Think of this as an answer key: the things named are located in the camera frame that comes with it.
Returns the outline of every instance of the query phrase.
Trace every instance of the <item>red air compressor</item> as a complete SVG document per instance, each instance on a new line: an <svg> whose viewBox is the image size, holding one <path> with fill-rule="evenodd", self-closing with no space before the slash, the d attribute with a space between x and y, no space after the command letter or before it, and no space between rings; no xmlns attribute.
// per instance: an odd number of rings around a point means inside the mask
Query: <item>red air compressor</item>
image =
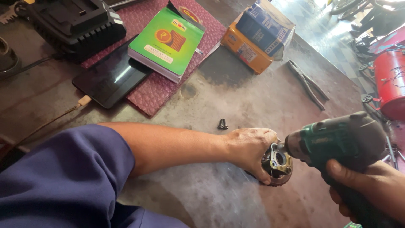
<svg viewBox="0 0 405 228"><path fill-rule="evenodd" d="M405 120L405 55L402 49L377 57L374 74L382 114L390 119Z"/></svg>

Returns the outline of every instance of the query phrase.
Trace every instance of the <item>green book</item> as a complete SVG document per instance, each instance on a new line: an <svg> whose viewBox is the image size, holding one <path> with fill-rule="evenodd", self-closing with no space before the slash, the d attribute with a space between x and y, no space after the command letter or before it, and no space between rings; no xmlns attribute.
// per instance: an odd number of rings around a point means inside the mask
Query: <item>green book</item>
<svg viewBox="0 0 405 228"><path fill-rule="evenodd" d="M128 55L179 83L204 31L169 2L129 44Z"/></svg>

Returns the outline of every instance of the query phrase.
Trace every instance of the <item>workbench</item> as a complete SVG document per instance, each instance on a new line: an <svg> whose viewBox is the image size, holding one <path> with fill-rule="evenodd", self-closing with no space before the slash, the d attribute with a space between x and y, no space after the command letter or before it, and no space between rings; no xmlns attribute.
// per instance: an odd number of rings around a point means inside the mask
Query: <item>workbench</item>
<svg viewBox="0 0 405 228"><path fill-rule="evenodd" d="M225 26L252 3L198 2ZM22 58L23 65L54 52L27 22L0 25L0 36ZM326 111L319 109L288 69L285 63L289 59L331 98L328 102L320 98ZM74 106L83 94L71 79L83 71L78 65L51 60L0 82L1 136L16 141ZM283 140L306 124L361 109L359 88L295 35L284 61L274 62L261 75L254 75L219 47L152 119L125 101L110 110L92 102L38 132L22 149L29 150L63 129L105 121L152 123L213 134L239 127L268 127ZM216 128L221 118L226 119L229 130ZM260 185L230 163L203 163L129 180L119 201L179 218L190 227L343 227L349 220L340 215L328 189L319 171L296 159L291 179L281 187Z"/></svg>

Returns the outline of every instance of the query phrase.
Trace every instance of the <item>black phone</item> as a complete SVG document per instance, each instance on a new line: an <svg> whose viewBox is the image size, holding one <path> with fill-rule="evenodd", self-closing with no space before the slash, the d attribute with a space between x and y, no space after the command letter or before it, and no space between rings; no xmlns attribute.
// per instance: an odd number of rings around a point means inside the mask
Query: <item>black phone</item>
<svg viewBox="0 0 405 228"><path fill-rule="evenodd" d="M72 79L72 84L104 108L111 108L153 70L128 56L136 36Z"/></svg>

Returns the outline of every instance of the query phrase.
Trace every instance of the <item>maroon notebook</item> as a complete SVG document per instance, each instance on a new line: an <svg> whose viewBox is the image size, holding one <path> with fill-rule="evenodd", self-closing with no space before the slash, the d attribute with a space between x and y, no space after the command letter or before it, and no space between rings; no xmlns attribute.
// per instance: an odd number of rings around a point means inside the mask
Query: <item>maroon notebook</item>
<svg viewBox="0 0 405 228"><path fill-rule="evenodd" d="M226 28L219 21L194 0L171 0L171 2L177 9L186 8L185 10L191 16L193 14L196 15L197 20L206 28L198 45L198 49L204 55L194 53L179 84L171 82L154 72L127 95L128 101L148 118L153 117L177 89L180 88L209 51L221 40L226 31ZM82 63L82 66L85 68L90 67L125 41L140 33L167 3L168 0L145 0L119 10L117 13L120 15L127 29L126 37L86 60Z"/></svg>

